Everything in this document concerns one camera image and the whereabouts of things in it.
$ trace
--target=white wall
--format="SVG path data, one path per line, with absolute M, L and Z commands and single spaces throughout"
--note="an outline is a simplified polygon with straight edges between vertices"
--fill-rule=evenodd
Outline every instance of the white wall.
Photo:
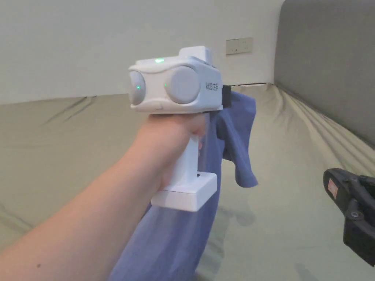
M 283 0 L 0 1 L 0 103 L 126 93 L 137 59 L 205 45 L 224 83 L 272 82 Z M 254 37 L 253 54 L 225 40 Z

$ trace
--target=device base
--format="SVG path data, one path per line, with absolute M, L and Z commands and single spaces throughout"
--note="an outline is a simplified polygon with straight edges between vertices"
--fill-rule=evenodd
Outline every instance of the device base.
M 154 206 L 197 212 L 218 189 L 218 177 L 213 173 L 198 172 L 199 176 L 188 185 L 167 186 L 151 200 Z

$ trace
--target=black clip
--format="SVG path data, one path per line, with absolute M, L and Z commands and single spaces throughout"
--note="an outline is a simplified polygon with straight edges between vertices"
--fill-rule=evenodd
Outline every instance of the black clip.
M 223 108 L 232 107 L 232 86 L 223 85 Z
M 375 178 L 329 169 L 323 181 L 326 192 L 345 216 L 343 242 L 375 266 Z

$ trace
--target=device handle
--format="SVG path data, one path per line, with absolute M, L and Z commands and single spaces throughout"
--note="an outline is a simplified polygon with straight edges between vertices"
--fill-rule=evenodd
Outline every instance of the device handle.
M 199 137 L 191 135 L 185 151 L 173 168 L 172 177 L 169 182 L 170 186 L 189 184 L 197 178 L 198 147 Z

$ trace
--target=screw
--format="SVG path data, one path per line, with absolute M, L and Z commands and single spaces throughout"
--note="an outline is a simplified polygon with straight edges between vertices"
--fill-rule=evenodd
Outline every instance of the screw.
M 353 218 L 358 218 L 359 217 L 359 214 L 357 212 L 352 212 L 350 214 Z

